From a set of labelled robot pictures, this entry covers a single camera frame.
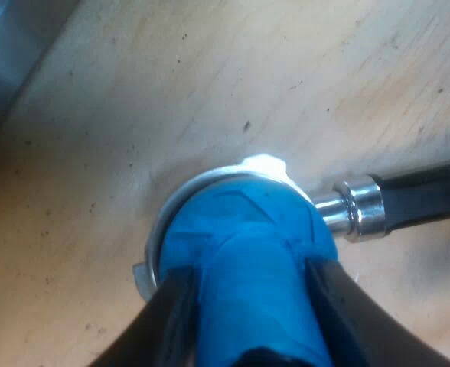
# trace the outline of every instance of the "blue tape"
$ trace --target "blue tape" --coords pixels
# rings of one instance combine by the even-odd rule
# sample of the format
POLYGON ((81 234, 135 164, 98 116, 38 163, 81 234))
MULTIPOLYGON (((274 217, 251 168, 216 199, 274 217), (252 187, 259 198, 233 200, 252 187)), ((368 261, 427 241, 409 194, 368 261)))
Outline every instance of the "blue tape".
POLYGON ((288 187, 227 180, 194 195, 169 226, 161 279, 200 271, 197 366, 229 366, 267 347, 316 366, 331 358, 305 288, 304 259, 337 259, 316 209, 288 187))

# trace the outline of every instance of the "chrome connector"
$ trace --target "chrome connector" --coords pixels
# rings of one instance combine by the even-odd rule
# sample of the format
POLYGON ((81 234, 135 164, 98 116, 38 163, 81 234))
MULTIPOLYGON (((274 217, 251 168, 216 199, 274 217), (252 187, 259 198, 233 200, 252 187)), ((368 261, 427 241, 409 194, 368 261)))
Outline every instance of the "chrome connector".
POLYGON ((332 190, 311 199, 333 236, 359 242, 386 235, 380 187, 371 176, 339 181, 332 190))

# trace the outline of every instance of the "dark spot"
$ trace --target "dark spot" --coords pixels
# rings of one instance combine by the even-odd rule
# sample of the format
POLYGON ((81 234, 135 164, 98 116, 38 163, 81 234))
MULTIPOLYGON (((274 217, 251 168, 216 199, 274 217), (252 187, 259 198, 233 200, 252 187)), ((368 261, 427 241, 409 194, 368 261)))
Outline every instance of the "dark spot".
POLYGON ((250 120, 247 120, 246 124, 243 126, 242 131, 247 132, 250 129, 251 123, 250 120))

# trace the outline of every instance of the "wooden surface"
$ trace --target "wooden surface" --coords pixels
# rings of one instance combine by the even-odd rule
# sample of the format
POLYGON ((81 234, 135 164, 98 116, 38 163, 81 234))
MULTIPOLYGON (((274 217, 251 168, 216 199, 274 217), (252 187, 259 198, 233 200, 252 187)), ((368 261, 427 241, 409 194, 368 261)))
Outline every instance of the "wooden surface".
MULTIPOLYGON (((83 1, 0 128, 0 365, 93 360, 163 200, 259 152, 309 190, 450 158, 450 1, 83 1)), ((450 221, 338 244, 450 356, 450 221)))

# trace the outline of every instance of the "black rubber handle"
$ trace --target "black rubber handle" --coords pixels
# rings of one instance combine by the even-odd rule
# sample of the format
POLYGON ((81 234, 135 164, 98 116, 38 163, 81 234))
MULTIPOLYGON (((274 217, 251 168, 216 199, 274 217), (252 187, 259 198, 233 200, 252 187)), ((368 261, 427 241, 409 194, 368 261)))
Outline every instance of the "black rubber handle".
POLYGON ((450 218, 450 161, 392 177, 371 176, 381 190, 386 233, 450 218))

